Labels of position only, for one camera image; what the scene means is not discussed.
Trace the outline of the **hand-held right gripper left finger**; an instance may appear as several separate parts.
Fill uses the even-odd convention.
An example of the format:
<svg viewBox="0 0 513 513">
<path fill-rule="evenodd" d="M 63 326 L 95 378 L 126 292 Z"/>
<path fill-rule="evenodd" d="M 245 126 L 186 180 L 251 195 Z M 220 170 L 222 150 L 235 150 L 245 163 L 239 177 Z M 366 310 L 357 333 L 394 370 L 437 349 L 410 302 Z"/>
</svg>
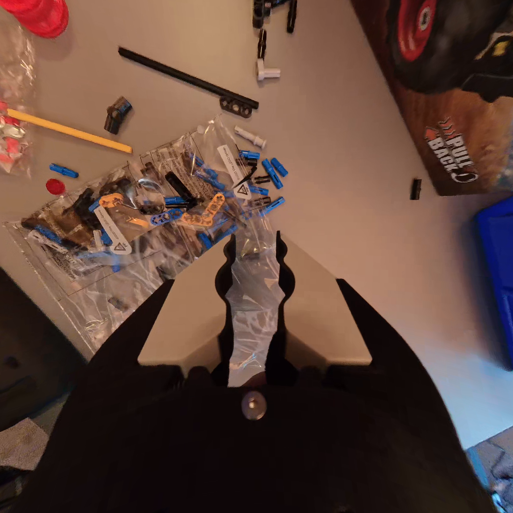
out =
<svg viewBox="0 0 513 513">
<path fill-rule="evenodd" d="M 173 365 L 184 376 L 205 367 L 215 384 L 228 386 L 234 328 L 227 293 L 235 250 L 231 235 L 177 275 L 138 356 L 140 365 Z"/>
</svg>

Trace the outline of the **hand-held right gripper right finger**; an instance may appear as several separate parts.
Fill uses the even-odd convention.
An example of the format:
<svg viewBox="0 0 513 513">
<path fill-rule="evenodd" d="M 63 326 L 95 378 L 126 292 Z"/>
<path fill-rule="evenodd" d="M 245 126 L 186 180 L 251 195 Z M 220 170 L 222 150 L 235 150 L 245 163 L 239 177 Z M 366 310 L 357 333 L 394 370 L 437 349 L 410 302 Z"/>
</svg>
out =
<svg viewBox="0 0 513 513">
<path fill-rule="evenodd" d="M 266 383 L 293 386 L 304 376 L 322 380 L 368 369 L 372 356 L 336 277 L 279 231 L 275 247 L 284 297 L 266 356 Z"/>
</svg>

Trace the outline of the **clear plastic bag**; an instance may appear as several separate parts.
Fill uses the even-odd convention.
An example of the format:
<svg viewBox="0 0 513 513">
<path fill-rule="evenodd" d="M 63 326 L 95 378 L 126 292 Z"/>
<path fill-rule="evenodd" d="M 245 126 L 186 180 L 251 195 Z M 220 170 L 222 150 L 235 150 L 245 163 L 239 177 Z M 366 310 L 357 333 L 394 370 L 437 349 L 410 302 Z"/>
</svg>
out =
<svg viewBox="0 0 513 513">
<path fill-rule="evenodd" d="M 221 115 L 5 227 L 84 342 L 97 350 L 165 281 L 235 236 L 227 299 L 229 383 L 264 370 L 277 329 L 276 233 L 284 202 L 252 177 Z"/>
</svg>

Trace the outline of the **grey desk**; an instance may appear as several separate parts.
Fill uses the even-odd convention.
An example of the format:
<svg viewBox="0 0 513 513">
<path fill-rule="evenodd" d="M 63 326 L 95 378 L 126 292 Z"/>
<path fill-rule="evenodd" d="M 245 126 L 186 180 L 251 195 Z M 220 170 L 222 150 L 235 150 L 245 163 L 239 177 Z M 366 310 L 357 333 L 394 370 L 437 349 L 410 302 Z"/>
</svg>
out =
<svg viewBox="0 0 513 513">
<path fill-rule="evenodd" d="M 267 28 L 255 78 L 252 1 L 68 1 L 67 30 L 35 41 L 34 115 L 106 136 L 106 107 L 133 105 L 135 154 L 220 112 L 214 96 L 123 59 L 119 46 L 260 103 L 249 131 L 289 171 L 278 229 L 345 279 L 433 378 L 464 448 L 512 426 L 512 372 L 488 303 L 472 218 L 504 197 L 439 197 L 348 1 L 302 1 Z M 411 201 L 414 178 L 420 199 Z"/>
</svg>

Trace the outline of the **cluster of blue pins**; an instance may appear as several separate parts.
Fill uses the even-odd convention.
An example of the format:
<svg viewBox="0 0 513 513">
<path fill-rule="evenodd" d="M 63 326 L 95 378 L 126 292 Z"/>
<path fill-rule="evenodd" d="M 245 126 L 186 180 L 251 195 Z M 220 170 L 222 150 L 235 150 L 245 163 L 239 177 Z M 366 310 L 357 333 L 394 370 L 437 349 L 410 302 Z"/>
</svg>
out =
<svg viewBox="0 0 513 513">
<path fill-rule="evenodd" d="M 236 183 L 234 192 L 244 197 L 248 213 L 264 217 L 285 205 L 283 196 L 272 199 L 263 185 L 272 184 L 277 191 L 281 190 L 283 179 L 289 174 L 286 168 L 276 158 L 260 160 L 260 153 L 255 151 L 240 150 L 239 157 L 249 172 Z"/>
</svg>

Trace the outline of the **blue plastic bin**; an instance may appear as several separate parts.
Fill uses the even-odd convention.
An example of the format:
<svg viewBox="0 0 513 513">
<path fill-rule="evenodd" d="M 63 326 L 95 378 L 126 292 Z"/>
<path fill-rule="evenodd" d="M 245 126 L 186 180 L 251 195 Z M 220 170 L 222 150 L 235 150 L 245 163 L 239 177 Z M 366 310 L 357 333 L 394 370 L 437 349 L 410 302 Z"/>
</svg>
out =
<svg viewBox="0 0 513 513">
<path fill-rule="evenodd" d="M 484 208 L 474 222 L 500 326 L 502 346 L 512 367 L 512 197 Z"/>
</svg>

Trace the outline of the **light grey pin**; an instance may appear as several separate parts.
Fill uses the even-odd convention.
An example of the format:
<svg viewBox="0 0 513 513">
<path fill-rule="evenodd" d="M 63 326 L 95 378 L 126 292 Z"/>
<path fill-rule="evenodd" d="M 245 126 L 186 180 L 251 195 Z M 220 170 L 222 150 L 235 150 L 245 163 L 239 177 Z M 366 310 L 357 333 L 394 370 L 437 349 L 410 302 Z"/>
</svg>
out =
<svg viewBox="0 0 513 513">
<path fill-rule="evenodd" d="M 251 144 L 262 150 L 266 148 L 267 141 L 264 138 L 245 130 L 241 126 L 235 125 L 234 133 L 238 137 L 243 138 L 246 141 L 249 141 Z"/>
</svg>

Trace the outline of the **small black connector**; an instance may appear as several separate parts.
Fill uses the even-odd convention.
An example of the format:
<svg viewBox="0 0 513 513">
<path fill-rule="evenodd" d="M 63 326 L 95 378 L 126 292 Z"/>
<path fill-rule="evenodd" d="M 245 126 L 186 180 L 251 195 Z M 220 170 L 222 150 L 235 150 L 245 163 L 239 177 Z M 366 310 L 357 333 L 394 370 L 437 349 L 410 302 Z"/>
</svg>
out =
<svg viewBox="0 0 513 513">
<path fill-rule="evenodd" d="M 121 125 L 131 111 L 131 103 L 124 96 L 120 96 L 107 108 L 104 129 L 112 135 L 118 135 Z"/>
</svg>

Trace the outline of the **short black three-hole beam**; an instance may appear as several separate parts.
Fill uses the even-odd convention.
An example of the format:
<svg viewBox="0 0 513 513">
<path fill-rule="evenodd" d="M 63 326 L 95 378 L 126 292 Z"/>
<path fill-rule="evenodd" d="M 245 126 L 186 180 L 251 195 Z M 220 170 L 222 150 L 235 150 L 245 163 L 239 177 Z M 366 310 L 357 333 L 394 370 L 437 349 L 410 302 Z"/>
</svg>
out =
<svg viewBox="0 0 513 513">
<path fill-rule="evenodd" d="M 220 107 L 223 111 L 232 113 L 244 119 L 248 119 L 252 116 L 252 106 L 231 96 L 220 97 Z"/>
</svg>

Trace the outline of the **yellow axle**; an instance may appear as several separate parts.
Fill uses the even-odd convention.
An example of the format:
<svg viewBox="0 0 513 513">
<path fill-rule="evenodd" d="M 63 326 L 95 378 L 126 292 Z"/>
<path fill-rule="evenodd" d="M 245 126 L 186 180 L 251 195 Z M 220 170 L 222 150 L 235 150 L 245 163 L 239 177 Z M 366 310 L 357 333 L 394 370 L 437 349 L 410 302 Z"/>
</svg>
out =
<svg viewBox="0 0 513 513">
<path fill-rule="evenodd" d="M 36 125 L 36 126 L 48 129 L 48 130 L 52 130 L 54 132 L 62 133 L 62 134 L 65 134 L 65 135 L 68 135 L 68 136 L 71 136 L 74 138 L 79 138 L 84 141 L 87 141 L 87 142 L 90 142 L 93 144 L 98 144 L 98 145 L 101 145 L 101 146 L 104 146 L 104 147 L 107 147 L 110 149 L 114 149 L 116 151 L 121 151 L 126 154 L 133 153 L 133 149 L 129 145 L 119 143 L 119 142 L 113 141 L 111 139 L 103 138 L 103 137 L 93 135 L 93 134 L 90 134 L 90 133 L 87 133 L 84 131 L 80 131 L 78 129 L 74 129 L 74 128 L 71 128 L 68 126 L 64 126 L 64 125 L 52 122 L 52 121 L 48 121 L 46 119 L 38 118 L 36 116 L 30 115 L 30 114 L 27 114 L 27 113 L 24 113 L 21 111 L 17 111 L 17 110 L 11 109 L 11 108 L 8 108 L 6 112 L 10 117 L 17 119 L 19 121 L 23 121 L 23 122 L 26 122 L 26 123 L 29 123 L 32 125 Z"/>
</svg>

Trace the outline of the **long black axle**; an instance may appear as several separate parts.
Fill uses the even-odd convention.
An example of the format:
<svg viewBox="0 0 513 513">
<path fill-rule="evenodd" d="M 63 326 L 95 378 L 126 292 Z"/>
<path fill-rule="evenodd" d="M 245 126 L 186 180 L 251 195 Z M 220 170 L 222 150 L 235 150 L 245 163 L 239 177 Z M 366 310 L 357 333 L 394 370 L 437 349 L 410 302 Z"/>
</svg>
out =
<svg viewBox="0 0 513 513">
<path fill-rule="evenodd" d="M 182 82 L 192 85 L 194 87 L 200 88 L 209 93 L 212 93 L 212 94 L 218 96 L 220 99 L 227 98 L 227 99 L 232 99 L 232 100 L 238 100 L 239 102 L 242 102 L 243 104 L 247 105 L 251 109 L 256 109 L 256 110 L 259 109 L 260 104 L 258 101 L 254 100 L 254 99 L 248 98 L 239 93 L 235 93 L 235 92 L 230 91 L 221 86 L 217 86 L 217 85 L 215 85 L 211 82 L 208 82 L 206 80 L 199 79 L 198 77 L 195 77 L 195 76 L 187 74 L 183 71 L 180 71 L 180 70 L 177 70 L 170 66 L 167 66 L 161 62 L 150 59 L 144 55 L 140 55 L 139 53 L 133 52 L 124 47 L 119 47 L 118 53 L 121 57 L 123 57 L 129 61 L 132 61 L 134 63 L 142 65 L 142 66 L 144 66 L 148 69 L 151 69 L 153 71 L 156 71 L 160 74 L 170 76 L 171 78 L 182 81 Z"/>
</svg>

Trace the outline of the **clear bag of small parts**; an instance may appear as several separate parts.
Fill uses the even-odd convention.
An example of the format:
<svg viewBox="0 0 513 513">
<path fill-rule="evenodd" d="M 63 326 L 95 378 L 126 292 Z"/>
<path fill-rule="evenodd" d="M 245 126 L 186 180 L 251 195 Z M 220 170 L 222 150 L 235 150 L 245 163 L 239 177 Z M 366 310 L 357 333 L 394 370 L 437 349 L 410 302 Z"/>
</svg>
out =
<svg viewBox="0 0 513 513">
<path fill-rule="evenodd" d="M 8 109 L 28 112 L 35 101 L 32 35 L 1 20 L 1 173 L 30 176 L 32 130 Z"/>
</svg>

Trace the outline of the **white angled connector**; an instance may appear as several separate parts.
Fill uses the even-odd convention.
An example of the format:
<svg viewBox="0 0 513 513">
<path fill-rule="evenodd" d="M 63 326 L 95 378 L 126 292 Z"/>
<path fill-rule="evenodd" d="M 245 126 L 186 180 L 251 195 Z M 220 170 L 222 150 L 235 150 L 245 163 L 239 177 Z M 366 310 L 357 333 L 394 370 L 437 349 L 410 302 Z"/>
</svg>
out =
<svg viewBox="0 0 513 513">
<path fill-rule="evenodd" d="M 265 66 L 264 59 L 257 59 L 255 73 L 257 81 L 261 82 L 267 79 L 280 78 L 281 70 L 279 68 L 268 68 Z"/>
</svg>

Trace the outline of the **printed toy set box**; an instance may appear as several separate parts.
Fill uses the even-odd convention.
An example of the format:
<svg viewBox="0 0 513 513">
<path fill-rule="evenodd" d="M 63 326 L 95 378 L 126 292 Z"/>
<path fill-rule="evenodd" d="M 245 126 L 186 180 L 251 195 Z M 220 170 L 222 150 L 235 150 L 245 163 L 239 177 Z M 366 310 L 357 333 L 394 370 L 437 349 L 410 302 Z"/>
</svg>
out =
<svg viewBox="0 0 513 513">
<path fill-rule="evenodd" d="M 440 196 L 512 192 L 512 1 L 351 1 Z"/>
</svg>

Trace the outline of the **red wheel hub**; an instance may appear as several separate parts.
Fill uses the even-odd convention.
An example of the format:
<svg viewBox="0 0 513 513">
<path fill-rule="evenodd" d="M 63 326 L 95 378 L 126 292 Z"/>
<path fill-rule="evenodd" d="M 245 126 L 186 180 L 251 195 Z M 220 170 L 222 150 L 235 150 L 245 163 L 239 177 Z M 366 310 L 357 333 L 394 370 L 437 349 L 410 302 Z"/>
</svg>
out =
<svg viewBox="0 0 513 513">
<path fill-rule="evenodd" d="M 65 1 L 1 1 L 1 7 L 42 38 L 56 38 L 68 26 L 69 10 Z"/>
</svg>

